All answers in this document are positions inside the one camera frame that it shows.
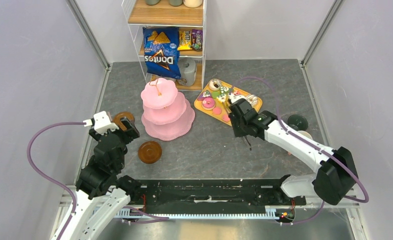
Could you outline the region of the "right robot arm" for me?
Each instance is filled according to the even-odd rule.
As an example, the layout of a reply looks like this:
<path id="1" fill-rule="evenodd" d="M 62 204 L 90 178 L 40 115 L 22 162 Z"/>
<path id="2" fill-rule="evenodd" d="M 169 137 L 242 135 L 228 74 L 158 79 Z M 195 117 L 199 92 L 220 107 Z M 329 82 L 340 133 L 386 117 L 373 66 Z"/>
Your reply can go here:
<path id="1" fill-rule="evenodd" d="M 256 111 L 242 97 L 228 101 L 229 119 L 236 137 L 252 136 L 281 147 L 298 158 L 312 171 L 304 176 L 283 177 L 273 190 L 274 200 L 285 205 L 294 197 L 317 195 L 336 206 L 349 198 L 358 173 L 352 153 L 345 147 L 333 149 L 302 135 L 267 111 Z"/>

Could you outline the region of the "purple cake slice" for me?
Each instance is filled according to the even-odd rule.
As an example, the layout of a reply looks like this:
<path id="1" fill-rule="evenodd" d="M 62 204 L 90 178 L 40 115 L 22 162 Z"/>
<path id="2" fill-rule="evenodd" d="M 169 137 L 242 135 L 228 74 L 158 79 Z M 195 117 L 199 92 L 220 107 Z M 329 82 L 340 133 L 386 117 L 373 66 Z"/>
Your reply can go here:
<path id="1" fill-rule="evenodd" d="M 198 96 L 197 100 L 198 101 L 203 101 L 205 98 L 211 98 L 211 97 L 212 97 L 212 93 L 209 90 L 204 90 Z"/>

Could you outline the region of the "metal serving tongs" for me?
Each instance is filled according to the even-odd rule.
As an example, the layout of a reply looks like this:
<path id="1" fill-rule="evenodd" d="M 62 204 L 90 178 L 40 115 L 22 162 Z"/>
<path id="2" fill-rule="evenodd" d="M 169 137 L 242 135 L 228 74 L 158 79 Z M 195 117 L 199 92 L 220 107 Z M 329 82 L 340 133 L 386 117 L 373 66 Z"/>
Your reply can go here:
<path id="1" fill-rule="evenodd" d="M 246 99 L 240 99 L 233 104 L 229 104 L 227 100 L 227 103 L 228 109 L 230 111 L 228 117 L 230 118 L 234 136 L 237 138 L 242 138 L 244 144 L 249 147 L 249 150 L 251 151 L 252 146 L 247 138 L 248 133 L 245 131 L 244 115 L 252 109 L 252 106 Z"/>

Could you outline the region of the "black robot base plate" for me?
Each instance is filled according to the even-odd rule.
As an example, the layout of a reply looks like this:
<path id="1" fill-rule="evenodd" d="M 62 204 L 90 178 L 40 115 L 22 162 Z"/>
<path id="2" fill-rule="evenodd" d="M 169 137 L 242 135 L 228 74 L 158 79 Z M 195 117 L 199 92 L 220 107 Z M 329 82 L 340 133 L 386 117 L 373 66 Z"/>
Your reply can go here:
<path id="1" fill-rule="evenodd" d="M 290 198 L 279 179 L 141 179 L 130 205 L 149 214 L 261 214 L 266 206 L 305 206 Z"/>

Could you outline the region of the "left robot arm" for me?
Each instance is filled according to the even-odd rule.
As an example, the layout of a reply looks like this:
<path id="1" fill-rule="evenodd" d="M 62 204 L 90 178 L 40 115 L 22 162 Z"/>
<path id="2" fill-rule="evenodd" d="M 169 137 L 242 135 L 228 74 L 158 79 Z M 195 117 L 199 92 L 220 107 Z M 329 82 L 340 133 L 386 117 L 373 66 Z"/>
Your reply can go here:
<path id="1" fill-rule="evenodd" d="M 75 185 L 75 202 L 53 235 L 54 240 L 95 240 L 127 204 L 140 201 L 139 183 L 118 177 L 125 167 L 127 144 L 139 138 L 135 118 L 122 112 L 114 120 L 107 116 L 89 120 L 88 134 L 97 142 Z"/>

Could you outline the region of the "green cake slice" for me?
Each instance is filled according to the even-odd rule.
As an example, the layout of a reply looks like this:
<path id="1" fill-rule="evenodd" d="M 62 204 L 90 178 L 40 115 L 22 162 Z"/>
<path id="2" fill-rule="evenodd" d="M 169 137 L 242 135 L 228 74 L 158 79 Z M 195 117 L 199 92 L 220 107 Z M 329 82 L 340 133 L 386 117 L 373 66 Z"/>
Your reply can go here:
<path id="1" fill-rule="evenodd" d="M 219 89 L 219 92 L 220 92 L 220 95 L 221 95 L 221 96 L 226 96 L 226 95 L 228 95 L 228 94 L 231 92 L 231 90 L 232 90 L 231 88 L 222 85 L 222 86 L 220 87 L 220 89 Z"/>

